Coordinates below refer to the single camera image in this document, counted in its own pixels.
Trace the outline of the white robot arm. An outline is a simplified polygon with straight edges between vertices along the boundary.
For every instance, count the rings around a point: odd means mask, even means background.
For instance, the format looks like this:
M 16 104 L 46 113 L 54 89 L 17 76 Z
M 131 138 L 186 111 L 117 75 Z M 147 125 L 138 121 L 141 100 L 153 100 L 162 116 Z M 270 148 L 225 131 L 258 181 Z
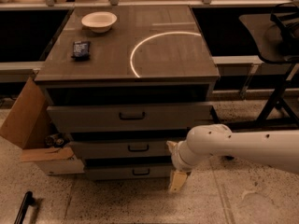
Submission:
M 231 156 L 299 173 L 299 131 L 233 133 L 223 124 L 192 128 L 183 141 L 166 142 L 174 169 L 170 173 L 170 192 L 184 186 L 189 173 L 212 156 Z

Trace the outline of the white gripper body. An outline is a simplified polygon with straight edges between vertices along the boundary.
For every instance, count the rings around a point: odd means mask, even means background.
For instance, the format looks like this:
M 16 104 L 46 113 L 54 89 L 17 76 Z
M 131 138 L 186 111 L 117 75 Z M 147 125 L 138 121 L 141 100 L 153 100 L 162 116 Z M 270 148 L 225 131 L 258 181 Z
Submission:
M 199 164 L 200 157 L 188 147 L 186 141 L 177 143 L 175 149 L 170 151 L 171 161 L 177 170 L 188 173 Z

